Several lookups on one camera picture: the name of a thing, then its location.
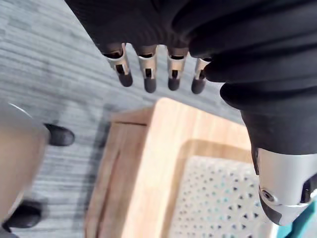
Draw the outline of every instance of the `screw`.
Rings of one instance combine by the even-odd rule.
[[[274,201],[274,197],[269,192],[262,190],[262,195],[270,202]]]

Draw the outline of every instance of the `black rubber fingertip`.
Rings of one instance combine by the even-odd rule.
[[[131,74],[120,74],[119,75],[119,80],[122,86],[124,87],[130,87],[133,84],[133,78]]]
[[[157,81],[155,78],[145,78],[144,79],[144,88],[148,93],[155,92],[157,88]]]
[[[171,91],[176,91],[179,88],[180,80],[175,78],[168,79],[168,88]]]
[[[194,94],[200,94],[205,88],[206,80],[205,79],[193,79],[192,82],[192,92]]]

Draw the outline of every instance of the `striped carpet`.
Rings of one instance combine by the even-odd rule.
[[[0,97],[76,134],[71,147],[47,149],[31,193],[47,205],[46,218],[33,229],[15,230],[21,238],[83,237],[111,113],[170,97],[241,122],[239,112],[221,100],[221,85],[209,83],[201,95],[191,93],[193,58],[187,58],[179,90],[171,92],[160,47],[158,88],[148,94],[136,54],[130,46],[127,51],[134,84],[123,88],[63,0],[0,0]]]

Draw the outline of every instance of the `black shoe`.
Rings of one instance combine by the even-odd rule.
[[[2,227],[7,231],[10,231],[10,228],[31,228],[37,225],[41,218],[40,203],[23,201]]]
[[[65,128],[53,124],[44,124],[51,133],[50,145],[53,146],[70,146],[75,141],[75,134]]]

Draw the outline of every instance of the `robotic finger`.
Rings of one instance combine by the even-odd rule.
[[[192,92],[194,94],[200,94],[206,84],[206,76],[204,68],[210,63],[210,59],[197,59],[195,67],[195,76],[192,82]]]
[[[157,45],[134,47],[139,58],[140,70],[144,78],[144,88],[148,93],[156,90]]]
[[[184,71],[188,48],[170,48],[167,47],[167,71],[168,88],[175,91],[179,88],[180,79]]]
[[[114,44],[109,47],[110,50],[107,53],[103,53],[110,67],[116,72],[121,84],[124,87],[130,87],[133,83],[131,75],[129,61],[125,50],[125,44]]]

